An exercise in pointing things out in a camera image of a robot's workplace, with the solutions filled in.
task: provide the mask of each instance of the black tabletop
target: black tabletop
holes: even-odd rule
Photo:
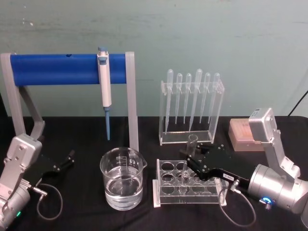
[[[230,117],[220,117],[215,143],[224,144],[232,151],[228,137]],[[111,141],[106,140],[104,118],[98,117],[52,117],[45,118],[45,141],[42,154],[62,161],[74,149],[75,164],[65,173],[43,182],[56,186],[63,196],[64,208],[55,221],[44,221],[36,212],[38,195],[31,193],[31,200],[13,222],[11,231],[136,231],[136,230],[306,230],[299,215],[273,207],[267,211],[264,206],[253,200],[257,221],[242,229],[231,224],[222,214],[218,205],[162,205],[153,207],[152,179],[155,178],[156,159],[177,160],[178,151],[183,144],[159,145],[158,117],[139,118],[140,152],[148,167],[144,170],[144,188],[141,203],[130,211],[120,212],[112,209],[106,202],[103,177],[99,168],[102,155],[108,150],[128,146],[128,122],[124,117],[111,118]],[[276,117],[278,129],[282,133],[285,154],[301,169],[301,179],[308,180],[308,120],[304,117]],[[0,119],[0,159],[6,155],[14,136],[10,119]],[[32,123],[27,118],[29,130]],[[267,165],[263,152],[234,153],[248,163]],[[57,213],[59,200],[50,192],[50,199],[42,203],[46,216]],[[252,219],[248,205],[239,195],[227,195],[225,210],[238,223],[249,223]]]

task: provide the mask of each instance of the blue pipette tip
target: blue pipette tip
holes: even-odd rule
[[[104,107],[104,111],[105,111],[105,119],[106,119],[107,140],[110,140],[110,123],[109,123],[110,107]]]

